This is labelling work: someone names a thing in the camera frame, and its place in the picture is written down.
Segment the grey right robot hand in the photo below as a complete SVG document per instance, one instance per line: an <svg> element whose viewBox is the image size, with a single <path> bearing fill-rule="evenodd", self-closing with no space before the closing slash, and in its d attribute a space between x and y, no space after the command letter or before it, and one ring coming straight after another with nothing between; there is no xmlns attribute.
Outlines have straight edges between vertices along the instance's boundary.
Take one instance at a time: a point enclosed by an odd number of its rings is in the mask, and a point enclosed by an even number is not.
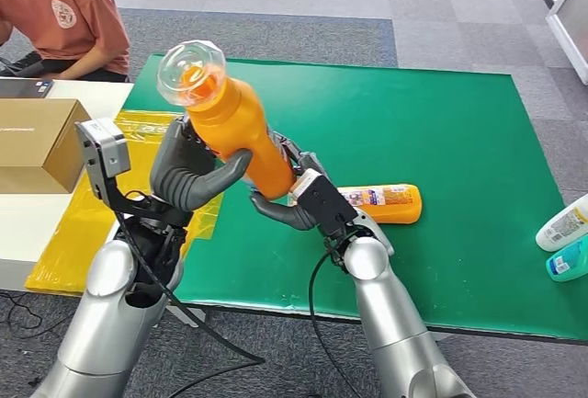
<svg viewBox="0 0 588 398"><path fill-rule="evenodd" d="M275 134L286 153L288 162L293 167L296 177L301 176L308 169L312 169L325 177L328 176L316 153L303 151L289 138L276 131ZM252 191L250 201L259 214L298 231L308 231L318 225L312 215L298 205L286 206L271 202L258 191Z"/></svg>

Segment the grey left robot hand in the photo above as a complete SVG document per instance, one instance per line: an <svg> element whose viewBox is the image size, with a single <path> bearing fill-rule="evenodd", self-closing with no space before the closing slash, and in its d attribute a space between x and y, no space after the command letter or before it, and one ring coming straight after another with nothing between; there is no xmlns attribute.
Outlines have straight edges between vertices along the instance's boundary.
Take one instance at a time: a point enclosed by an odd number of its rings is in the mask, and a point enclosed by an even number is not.
<svg viewBox="0 0 588 398"><path fill-rule="evenodd" d="M202 141L186 116L173 119L151 167L152 194L178 210L201 208L243 177L252 153L230 154L222 165Z"/></svg>

